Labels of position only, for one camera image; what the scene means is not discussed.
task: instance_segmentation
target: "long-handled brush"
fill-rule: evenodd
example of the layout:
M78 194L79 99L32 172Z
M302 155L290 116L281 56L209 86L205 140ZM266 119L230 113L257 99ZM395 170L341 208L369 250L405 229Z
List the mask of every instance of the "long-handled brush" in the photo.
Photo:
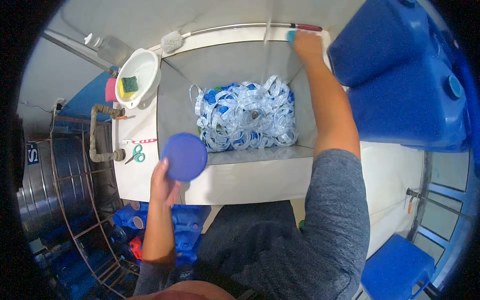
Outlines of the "long-handled brush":
M232 24L232 25L225 25L225 26L218 26L218 27L211 27L207 29L197 30L185 33L180 35L178 31L170 32L169 34L163 36L160 40L160 45L162 50L166 53L171 53L183 45L183 40L189 36L194 36L202 33L218 31L218 30L225 30L225 29L233 29L233 28L245 28L245 27L261 27L266 26L266 23L245 23L245 24ZM296 23L271 23L270 26L272 27L288 27L288 28L297 28L303 30L311 30L311 31L322 31L321 27L315 25L308 25L308 24L296 24Z

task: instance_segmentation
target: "scissors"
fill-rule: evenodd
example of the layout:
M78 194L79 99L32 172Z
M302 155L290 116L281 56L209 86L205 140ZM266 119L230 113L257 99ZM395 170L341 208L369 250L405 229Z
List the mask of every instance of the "scissors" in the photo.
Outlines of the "scissors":
M142 150L143 150L142 145L139 144L139 145L135 146L135 148L133 149L133 156L130 157L129 160L127 160L125 165L128 164L129 162L131 162L134 159L137 163L143 162L145 160L145 154L142 153Z

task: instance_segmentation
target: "gray t-shirt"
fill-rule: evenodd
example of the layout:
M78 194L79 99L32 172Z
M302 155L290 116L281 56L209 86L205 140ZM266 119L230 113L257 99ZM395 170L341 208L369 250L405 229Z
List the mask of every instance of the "gray t-shirt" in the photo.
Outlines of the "gray t-shirt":
M194 279L217 284L234 297L252 288L273 299L350 300L370 239L356 156L340 149L317 156L305 213L298 230L288 201L225 205L201 240ZM173 283L161 265L142 262L134 295Z

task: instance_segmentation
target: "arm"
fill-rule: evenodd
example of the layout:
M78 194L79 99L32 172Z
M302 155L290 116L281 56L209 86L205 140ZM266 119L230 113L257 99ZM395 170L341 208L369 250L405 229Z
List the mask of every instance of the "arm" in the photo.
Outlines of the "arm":
M295 51L307 72L318 137L315 156L327 149L344 149L360 158L357 126L347 94L323 61L322 38L298 30Z
M150 181L150 203L142 245L140 275L134 296L163 290L168 272L175 265L175 236L171 206L177 200L180 183L166 177L168 161L155 167Z
M305 226L278 237L234 279L279 299L352 299L370 239L360 143L347 95L322 60L320 37L296 31L318 128Z
M150 203L147 226L142 245L142 258L152 263L175 263L175 237L171 206L180 192L180 183L166 178L168 161L164 159L155 167L150 182Z

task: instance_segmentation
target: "white plastic bowl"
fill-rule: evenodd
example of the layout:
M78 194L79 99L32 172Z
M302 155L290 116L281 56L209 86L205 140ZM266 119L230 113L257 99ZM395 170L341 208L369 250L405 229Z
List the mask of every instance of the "white plastic bowl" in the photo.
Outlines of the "white plastic bowl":
M124 77L137 77L138 91L132 97L120 96L119 81ZM157 91L161 72L158 56L150 50L137 49L120 69L115 83L115 96L120 104L128 109L134 109L138 104L148 99Z

